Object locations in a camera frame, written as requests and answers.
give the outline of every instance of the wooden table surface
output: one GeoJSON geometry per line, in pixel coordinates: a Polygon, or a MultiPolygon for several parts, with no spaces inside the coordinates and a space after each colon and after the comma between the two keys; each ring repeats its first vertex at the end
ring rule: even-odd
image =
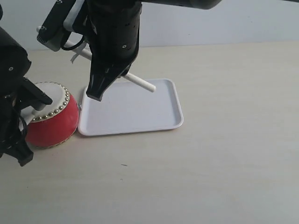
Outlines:
{"type": "MultiPolygon", "coordinates": [[[[80,100],[90,63],[71,56],[29,52],[27,77],[80,100]]],[[[131,72],[173,80],[184,124],[3,156],[1,224],[299,222],[299,42],[143,48],[131,72]]]]}

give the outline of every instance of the plastic tray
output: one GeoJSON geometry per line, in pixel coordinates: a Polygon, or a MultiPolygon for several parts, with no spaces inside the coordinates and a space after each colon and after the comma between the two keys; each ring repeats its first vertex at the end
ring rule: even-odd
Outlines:
{"type": "Polygon", "coordinates": [[[115,82],[104,93],[102,102],[84,94],[79,132],[97,136],[180,127],[184,118],[174,83],[169,79],[147,81],[157,87],[154,93],[131,82],[115,82]]]}

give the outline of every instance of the small drum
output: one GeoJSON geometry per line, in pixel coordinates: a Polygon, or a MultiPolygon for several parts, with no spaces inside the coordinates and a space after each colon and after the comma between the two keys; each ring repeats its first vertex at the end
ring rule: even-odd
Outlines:
{"type": "Polygon", "coordinates": [[[31,108],[22,111],[22,116],[35,114],[28,125],[26,141],[36,147],[53,147],[68,140],[76,131],[79,120],[77,102],[61,84],[45,82],[36,86],[52,100],[42,111],[34,113],[31,108]]]}

